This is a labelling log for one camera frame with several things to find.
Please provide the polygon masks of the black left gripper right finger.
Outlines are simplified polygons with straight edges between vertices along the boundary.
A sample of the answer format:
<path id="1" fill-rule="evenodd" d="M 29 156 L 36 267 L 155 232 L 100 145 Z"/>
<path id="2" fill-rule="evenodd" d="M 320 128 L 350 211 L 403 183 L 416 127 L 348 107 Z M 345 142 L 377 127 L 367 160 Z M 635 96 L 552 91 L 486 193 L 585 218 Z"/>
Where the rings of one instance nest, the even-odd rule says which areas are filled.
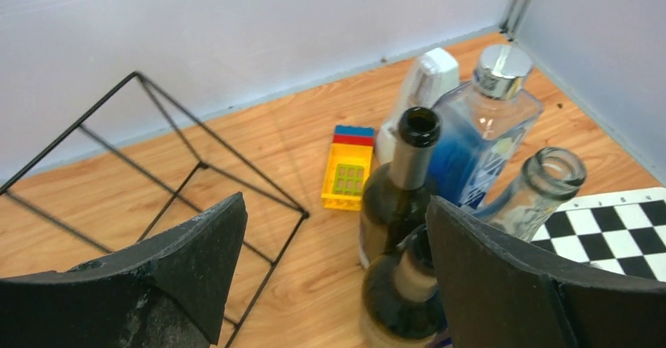
<path id="1" fill-rule="evenodd" d="M 439 196 L 426 224 L 453 346 L 664 346 L 664 283 L 570 261 Z"/>

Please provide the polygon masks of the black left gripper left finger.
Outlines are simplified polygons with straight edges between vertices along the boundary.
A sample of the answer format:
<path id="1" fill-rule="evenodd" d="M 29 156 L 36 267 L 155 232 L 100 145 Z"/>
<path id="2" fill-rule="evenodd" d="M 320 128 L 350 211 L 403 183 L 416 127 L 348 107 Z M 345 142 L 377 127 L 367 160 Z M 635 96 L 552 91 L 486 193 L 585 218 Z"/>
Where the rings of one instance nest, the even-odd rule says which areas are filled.
<path id="1" fill-rule="evenodd" d="M 243 195 L 65 271 L 1 281 L 4 347 L 218 343 L 247 226 Z"/>

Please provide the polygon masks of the olive green wine bottle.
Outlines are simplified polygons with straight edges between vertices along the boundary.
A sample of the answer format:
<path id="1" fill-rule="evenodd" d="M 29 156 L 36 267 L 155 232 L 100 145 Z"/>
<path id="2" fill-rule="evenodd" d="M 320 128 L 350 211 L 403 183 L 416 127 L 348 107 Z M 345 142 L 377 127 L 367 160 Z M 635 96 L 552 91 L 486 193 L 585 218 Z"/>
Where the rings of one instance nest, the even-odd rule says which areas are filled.
<path id="1" fill-rule="evenodd" d="M 425 224 L 371 262 L 361 301 L 360 330 L 370 347 L 427 347 L 445 333 Z"/>

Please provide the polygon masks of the dark green wine bottle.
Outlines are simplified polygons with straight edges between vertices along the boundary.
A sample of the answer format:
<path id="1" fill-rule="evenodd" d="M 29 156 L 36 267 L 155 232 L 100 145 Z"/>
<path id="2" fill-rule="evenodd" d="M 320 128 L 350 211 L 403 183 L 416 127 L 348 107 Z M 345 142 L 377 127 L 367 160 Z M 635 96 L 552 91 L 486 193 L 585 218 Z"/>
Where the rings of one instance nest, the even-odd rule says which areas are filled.
<path id="1" fill-rule="evenodd" d="M 430 197 L 438 192 L 427 171 L 440 136 L 441 121 L 429 108 L 408 108 L 399 118 L 393 159 L 374 170 L 361 197 L 359 258 L 364 269 L 425 222 Z"/>

